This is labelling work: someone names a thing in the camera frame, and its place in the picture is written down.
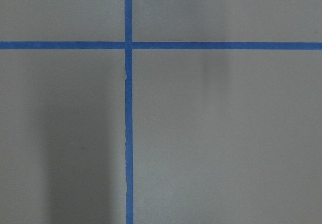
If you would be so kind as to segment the blue tape horizontal strip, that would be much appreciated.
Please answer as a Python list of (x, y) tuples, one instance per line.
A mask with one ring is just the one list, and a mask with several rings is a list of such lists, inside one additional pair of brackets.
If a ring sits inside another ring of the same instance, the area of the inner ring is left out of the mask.
[(2, 41), (1, 49), (321, 50), (320, 42)]

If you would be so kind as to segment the blue tape vertical strip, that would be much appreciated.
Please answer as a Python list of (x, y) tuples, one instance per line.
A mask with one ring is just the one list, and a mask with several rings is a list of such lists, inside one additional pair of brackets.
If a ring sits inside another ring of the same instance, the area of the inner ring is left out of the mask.
[(126, 174), (126, 223), (134, 223), (134, 202), (133, 202), (133, 29), (132, 29), (132, 2), (124, 2), (124, 23), (125, 23), (125, 174)]

